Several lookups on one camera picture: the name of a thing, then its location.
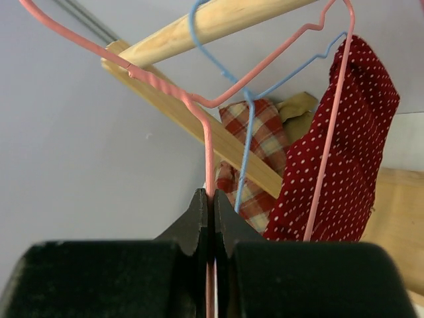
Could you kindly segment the pink wire hanger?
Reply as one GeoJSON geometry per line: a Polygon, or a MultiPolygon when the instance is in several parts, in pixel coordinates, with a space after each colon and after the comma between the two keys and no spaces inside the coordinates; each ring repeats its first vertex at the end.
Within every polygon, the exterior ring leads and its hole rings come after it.
{"type": "MultiPolygon", "coordinates": [[[[102,63],[106,63],[106,66],[112,66],[113,71],[117,73],[121,72],[125,74],[125,79],[132,78],[134,81],[137,80],[143,85],[149,85],[153,87],[153,93],[159,97],[161,94],[171,96],[171,101],[180,101],[183,103],[184,109],[191,113],[191,119],[194,117],[201,123],[203,129],[203,142],[205,145],[205,191],[207,196],[207,221],[208,231],[213,234],[215,230],[215,212],[213,211],[213,196],[215,195],[215,182],[214,182],[214,148],[213,148],[213,126],[211,125],[212,116],[205,112],[204,109],[199,106],[197,102],[200,102],[206,108],[215,108],[222,104],[224,101],[232,97],[236,92],[240,91],[248,82],[253,80],[262,70],[269,66],[280,54],[282,54],[290,45],[292,45],[305,31],[307,30],[322,30],[325,24],[325,15],[331,8],[335,1],[329,1],[323,10],[321,11],[319,23],[311,24],[307,23],[303,25],[298,31],[296,31],[291,38],[287,39],[279,48],[277,48],[268,57],[263,59],[255,68],[247,73],[242,79],[234,84],[229,90],[227,90],[222,96],[217,97],[214,101],[208,101],[201,99],[200,96],[195,96],[188,93],[184,89],[173,84],[165,77],[158,77],[156,73],[152,73],[132,64],[128,60],[116,55],[109,49],[103,48],[94,42],[76,34],[70,29],[64,27],[60,23],[51,19],[41,9],[39,9],[33,1],[19,1],[21,5],[39,22],[48,27],[50,30],[59,34],[60,36],[70,40],[71,42],[85,48],[86,50],[100,56],[102,63]]],[[[352,38],[352,32],[355,24],[355,14],[352,3],[350,1],[343,1],[346,5],[350,14],[350,28],[348,30],[346,38],[346,47],[343,54],[343,66],[340,72],[340,80],[343,80],[346,68],[347,55],[350,47],[350,40],[352,38]]],[[[205,317],[218,317],[218,291],[217,291],[217,269],[214,254],[214,243],[208,245],[208,259],[206,261],[205,269],[205,317]]]]}

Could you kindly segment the blue wire hanger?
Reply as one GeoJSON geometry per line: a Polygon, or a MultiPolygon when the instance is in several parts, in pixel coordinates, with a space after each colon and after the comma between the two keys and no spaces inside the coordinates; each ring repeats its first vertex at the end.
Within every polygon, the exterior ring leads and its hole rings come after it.
{"type": "MultiPolygon", "coordinates": [[[[210,61],[212,62],[220,71],[221,75],[227,78],[231,83],[236,83],[238,79],[226,69],[214,55],[212,55],[206,48],[203,47],[202,43],[200,43],[199,38],[197,36],[197,32],[195,30],[195,15],[198,10],[198,8],[207,3],[208,0],[198,0],[194,3],[192,6],[189,15],[188,15],[188,25],[189,25],[189,33],[191,35],[191,39],[193,40],[193,43],[196,45],[196,47],[202,52],[202,54],[210,61]]],[[[316,59],[325,59],[330,52],[330,49],[332,46],[343,36],[347,36],[347,32],[343,31],[338,36],[336,36],[327,46],[326,51],[322,53],[316,53],[314,56],[312,56],[310,59],[308,59],[305,63],[300,65],[297,69],[295,69],[292,73],[290,73],[288,76],[286,76],[284,79],[281,79],[279,82],[275,83],[273,86],[269,87],[265,91],[263,91],[260,94],[253,94],[249,88],[242,88],[242,92],[244,95],[244,98],[246,102],[248,103],[248,125],[246,130],[246,137],[244,140],[244,150],[242,155],[242,164],[240,168],[240,176],[238,179],[238,186],[237,186],[237,193],[235,197],[235,204],[234,204],[234,210],[236,213],[239,213],[240,206],[241,206],[241,198],[242,198],[242,188],[244,186],[245,177],[246,177],[246,169],[248,166],[248,157],[249,157],[249,151],[250,151],[250,145],[252,140],[252,128],[253,128],[253,119],[255,114],[255,106],[254,102],[260,98],[265,97],[267,94],[272,93],[274,90],[278,89],[281,85],[285,84],[287,81],[292,79],[295,75],[300,73],[304,68],[306,68],[308,65],[310,65],[312,62],[314,62],[316,59]]]]}

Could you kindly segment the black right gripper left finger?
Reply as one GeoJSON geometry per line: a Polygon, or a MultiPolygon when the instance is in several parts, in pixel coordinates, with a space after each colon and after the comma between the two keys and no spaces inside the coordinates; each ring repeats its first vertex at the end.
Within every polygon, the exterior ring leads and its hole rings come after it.
{"type": "Polygon", "coordinates": [[[2,317],[205,317],[207,196],[153,240],[32,245],[1,295],[2,317]]]}

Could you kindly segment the tan skirt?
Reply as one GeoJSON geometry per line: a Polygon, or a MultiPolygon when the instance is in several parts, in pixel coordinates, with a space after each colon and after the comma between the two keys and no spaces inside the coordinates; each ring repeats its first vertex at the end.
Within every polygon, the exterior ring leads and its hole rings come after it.
{"type": "Polygon", "coordinates": [[[301,92],[276,105],[290,144],[299,140],[309,131],[318,103],[318,99],[314,96],[307,92],[301,92]]]}

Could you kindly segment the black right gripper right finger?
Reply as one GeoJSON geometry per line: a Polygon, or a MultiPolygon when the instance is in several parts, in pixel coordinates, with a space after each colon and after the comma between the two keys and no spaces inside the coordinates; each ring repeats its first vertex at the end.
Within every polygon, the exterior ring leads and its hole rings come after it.
{"type": "Polygon", "coordinates": [[[370,243],[277,242],[214,195],[220,317],[414,317],[388,253],[370,243]]]}

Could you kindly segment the red polka dot skirt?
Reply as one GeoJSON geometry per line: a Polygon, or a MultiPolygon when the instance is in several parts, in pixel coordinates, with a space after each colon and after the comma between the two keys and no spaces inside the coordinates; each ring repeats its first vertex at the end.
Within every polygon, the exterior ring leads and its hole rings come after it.
{"type": "MultiPolygon", "coordinates": [[[[344,85],[311,233],[313,241],[358,241],[371,216],[376,179],[400,97],[383,63],[359,36],[349,47],[344,85]]],[[[309,131],[288,149],[283,184],[264,231],[268,240],[303,238],[315,191],[343,48],[309,131]]]]}

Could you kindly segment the red plaid skirt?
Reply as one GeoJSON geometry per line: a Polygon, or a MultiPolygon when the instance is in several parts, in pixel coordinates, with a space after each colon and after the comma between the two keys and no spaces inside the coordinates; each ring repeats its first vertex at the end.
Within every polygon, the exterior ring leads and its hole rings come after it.
{"type": "MultiPolygon", "coordinates": [[[[252,124],[250,151],[279,176],[286,165],[285,149],[288,139],[276,106],[269,99],[254,102],[255,115],[252,124]]],[[[229,104],[219,108],[223,126],[241,142],[245,142],[248,125],[248,103],[229,104]]],[[[232,205],[239,185],[240,172],[229,163],[221,161],[217,166],[216,188],[224,191],[232,205]]],[[[239,215],[257,232],[263,233],[269,223],[269,214],[276,200],[250,179],[244,180],[239,215]]]]}

